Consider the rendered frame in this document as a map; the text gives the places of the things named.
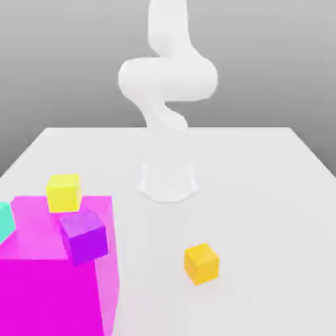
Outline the small orange cube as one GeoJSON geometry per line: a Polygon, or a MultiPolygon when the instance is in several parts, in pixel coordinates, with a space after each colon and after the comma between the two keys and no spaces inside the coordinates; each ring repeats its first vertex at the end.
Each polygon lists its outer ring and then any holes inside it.
{"type": "Polygon", "coordinates": [[[218,278],[219,263],[219,256],[206,243],[184,251],[184,270],[195,285],[218,278]]]}

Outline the small yellow cube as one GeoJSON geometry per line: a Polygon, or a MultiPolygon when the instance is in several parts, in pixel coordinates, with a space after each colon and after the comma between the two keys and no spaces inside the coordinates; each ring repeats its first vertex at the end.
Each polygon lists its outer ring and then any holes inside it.
{"type": "Polygon", "coordinates": [[[51,175],[47,183],[46,194],[50,213],[78,212],[81,206],[79,175],[51,175]]]}

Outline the small purple cube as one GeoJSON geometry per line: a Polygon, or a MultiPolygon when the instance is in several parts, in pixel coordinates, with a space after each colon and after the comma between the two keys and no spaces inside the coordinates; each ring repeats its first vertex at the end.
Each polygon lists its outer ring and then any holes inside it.
{"type": "Polygon", "coordinates": [[[79,266],[108,253],[106,227],[98,215],[88,209],[59,218],[64,248],[73,265],[79,266]]]}

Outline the small turquoise cube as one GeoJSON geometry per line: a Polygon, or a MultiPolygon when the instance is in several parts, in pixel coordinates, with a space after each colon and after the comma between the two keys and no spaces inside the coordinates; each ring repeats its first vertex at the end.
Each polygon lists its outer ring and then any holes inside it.
{"type": "Polygon", "coordinates": [[[11,205],[0,202],[0,245],[15,231],[11,205]]]}

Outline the large magenta box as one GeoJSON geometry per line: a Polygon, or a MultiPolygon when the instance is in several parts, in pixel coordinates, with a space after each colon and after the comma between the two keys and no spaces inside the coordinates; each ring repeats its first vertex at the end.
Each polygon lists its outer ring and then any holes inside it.
{"type": "Polygon", "coordinates": [[[112,336],[119,296],[112,198],[82,199],[109,242],[105,256],[79,266],[45,196],[17,196],[10,207],[16,230],[0,244],[0,336],[112,336]]]}

